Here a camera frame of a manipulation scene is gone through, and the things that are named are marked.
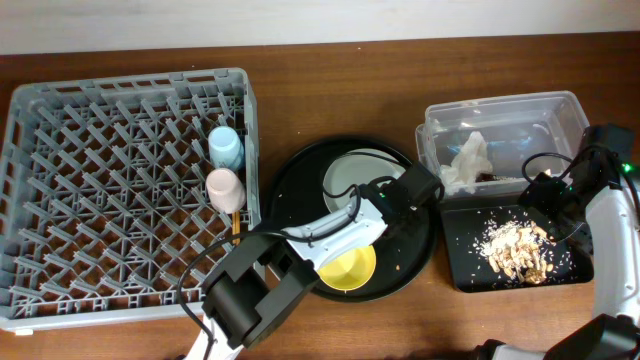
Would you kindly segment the gold brown snack wrapper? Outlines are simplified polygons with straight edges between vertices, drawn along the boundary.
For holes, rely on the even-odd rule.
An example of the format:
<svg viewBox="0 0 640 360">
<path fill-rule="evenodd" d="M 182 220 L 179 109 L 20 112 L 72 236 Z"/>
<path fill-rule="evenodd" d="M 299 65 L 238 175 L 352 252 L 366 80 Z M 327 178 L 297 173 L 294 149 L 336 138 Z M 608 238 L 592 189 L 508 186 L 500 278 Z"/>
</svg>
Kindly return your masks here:
<svg viewBox="0 0 640 360">
<path fill-rule="evenodd" d="M 496 182 L 496 181 L 515 181 L 515 180 L 516 180 L 516 177 L 499 176 L 499 175 L 490 174 L 490 173 L 480 173 L 476 177 L 476 182 L 477 183 L 481 183 L 481 182 Z"/>
</svg>

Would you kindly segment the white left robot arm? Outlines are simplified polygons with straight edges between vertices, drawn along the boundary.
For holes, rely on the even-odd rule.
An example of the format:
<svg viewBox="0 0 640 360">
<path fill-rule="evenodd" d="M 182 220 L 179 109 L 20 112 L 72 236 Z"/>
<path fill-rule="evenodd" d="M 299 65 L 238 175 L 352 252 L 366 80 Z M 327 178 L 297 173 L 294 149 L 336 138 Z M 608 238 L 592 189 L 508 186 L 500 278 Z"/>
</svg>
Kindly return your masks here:
<svg viewBox="0 0 640 360">
<path fill-rule="evenodd" d="M 444 192 L 436 175 L 414 163 L 397 178 L 350 185 L 343 208 L 311 223 L 237 234 L 239 245 L 202 283 L 204 315 L 178 301 L 200 329 L 188 358 L 234 359 L 266 339 L 315 287 L 320 269 L 404 225 Z"/>
</svg>

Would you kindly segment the wooden chopstick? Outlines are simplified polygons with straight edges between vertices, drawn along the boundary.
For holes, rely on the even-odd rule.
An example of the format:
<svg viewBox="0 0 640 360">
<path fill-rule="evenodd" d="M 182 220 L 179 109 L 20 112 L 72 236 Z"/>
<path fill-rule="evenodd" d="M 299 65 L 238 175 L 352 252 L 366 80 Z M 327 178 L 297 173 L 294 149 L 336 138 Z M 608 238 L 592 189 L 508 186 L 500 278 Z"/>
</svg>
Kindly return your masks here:
<svg viewBox="0 0 640 360">
<path fill-rule="evenodd" d="M 234 212 L 232 214 L 232 221 L 233 221 L 233 227 L 232 227 L 232 231 L 234 235 L 237 235 L 241 232 L 241 214 L 239 211 Z M 233 241 L 232 244 L 234 246 L 237 246 L 240 243 L 241 239 L 236 237 Z"/>
</svg>

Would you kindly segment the yellow bowl with food scraps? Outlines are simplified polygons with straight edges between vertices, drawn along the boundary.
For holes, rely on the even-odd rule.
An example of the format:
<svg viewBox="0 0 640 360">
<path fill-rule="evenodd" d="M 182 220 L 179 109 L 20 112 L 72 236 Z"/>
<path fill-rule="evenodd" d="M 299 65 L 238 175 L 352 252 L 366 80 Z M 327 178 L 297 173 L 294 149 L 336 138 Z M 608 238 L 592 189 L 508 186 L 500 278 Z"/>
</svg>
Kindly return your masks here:
<svg viewBox="0 0 640 360">
<path fill-rule="evenodd" d="M 318 270 L 320 279 L 330 288 L 348 292 L 363 287 L 372 277 L 377 256 L 372 245 L 341 255 Z"/>
</svg>

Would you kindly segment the light blue plastic cup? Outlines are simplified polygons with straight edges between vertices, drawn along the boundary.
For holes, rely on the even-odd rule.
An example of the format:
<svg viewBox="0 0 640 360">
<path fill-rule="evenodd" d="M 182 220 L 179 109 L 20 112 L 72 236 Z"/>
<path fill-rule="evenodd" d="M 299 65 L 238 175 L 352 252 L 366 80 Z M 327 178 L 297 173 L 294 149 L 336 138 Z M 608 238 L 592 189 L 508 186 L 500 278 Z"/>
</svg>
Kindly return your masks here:
<svg viewBox="0 0 640 360">
<path fill-rule="evenodd" d="M 215 168 L 226 168 L 238 172 L 244 166 L 244 145 L 233 128 L 215 127 L 208 135 L 208 148 Z"/>
</svg>

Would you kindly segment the white round plate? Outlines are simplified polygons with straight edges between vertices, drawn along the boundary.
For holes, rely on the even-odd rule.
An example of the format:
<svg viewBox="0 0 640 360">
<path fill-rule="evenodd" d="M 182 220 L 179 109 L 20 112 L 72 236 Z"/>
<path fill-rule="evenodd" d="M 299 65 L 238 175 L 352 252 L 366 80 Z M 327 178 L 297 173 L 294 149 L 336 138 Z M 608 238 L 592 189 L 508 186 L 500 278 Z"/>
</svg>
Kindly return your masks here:
<svg viewBox="0 0 640 360">
<path fill-rule="evenodd" d="M 400 177 L 405 169 L 390 162 L 394 157 L 384 151 L 361 148 L 352 151 L 352 156 L 334 160 L 323 178 L 323 188 L 337 195 L 352 184 L 369 183 L 383 176 Z"/>
</svg>

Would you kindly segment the pink plastic cup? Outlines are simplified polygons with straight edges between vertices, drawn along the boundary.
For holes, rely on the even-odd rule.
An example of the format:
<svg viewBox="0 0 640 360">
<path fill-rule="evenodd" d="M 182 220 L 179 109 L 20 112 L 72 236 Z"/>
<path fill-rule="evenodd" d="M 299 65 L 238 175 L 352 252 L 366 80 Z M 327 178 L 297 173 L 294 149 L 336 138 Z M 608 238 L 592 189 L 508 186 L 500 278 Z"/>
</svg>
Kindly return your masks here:
<svg viewBox="0 0 640 360">
<path fill-rule="evenodd" d="M 211 171 L 205 180 L 206 190 L 214 209 L 232 214 L 246 204 L 246 190 L 239 177 L 230 169 Z"/>
</svg>

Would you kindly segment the white tissue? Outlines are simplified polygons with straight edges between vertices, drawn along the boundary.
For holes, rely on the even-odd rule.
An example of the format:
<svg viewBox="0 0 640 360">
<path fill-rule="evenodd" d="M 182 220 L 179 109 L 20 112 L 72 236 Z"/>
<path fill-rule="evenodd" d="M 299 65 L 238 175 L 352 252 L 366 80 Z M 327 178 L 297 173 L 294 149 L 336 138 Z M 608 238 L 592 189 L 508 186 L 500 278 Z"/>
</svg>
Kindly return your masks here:
<svg viewBox="0 0 640 360">
<path fill-rule="evenodd" d="M 470 134 L 450 165 L 440 166 L 441 180 L 448 196 L 461 191 L 474 194 L 478 176 L 492 172 L 493 165 L 488 159 L 488 144 L 479 131 Z"/>
</svg>

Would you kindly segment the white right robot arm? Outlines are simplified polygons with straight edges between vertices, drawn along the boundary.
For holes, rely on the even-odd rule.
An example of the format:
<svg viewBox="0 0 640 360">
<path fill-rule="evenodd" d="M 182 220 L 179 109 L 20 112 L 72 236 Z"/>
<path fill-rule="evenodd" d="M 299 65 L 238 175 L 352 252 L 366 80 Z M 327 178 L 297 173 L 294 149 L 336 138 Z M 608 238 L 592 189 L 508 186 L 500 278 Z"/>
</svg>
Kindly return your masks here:
<svg viewBox="0 0 640 360">
<path fill-rule="evenodd" d="M 549 235 L 585 223 L 593 246 L 594 317 L 546 352 L 489 339 L 472 359 L 636 359 L 639 356 L 639 169 L 632 130 L 587 127 L 559 176 L 531 179 L 519 205 L 551 222 Z"/>
</svg>

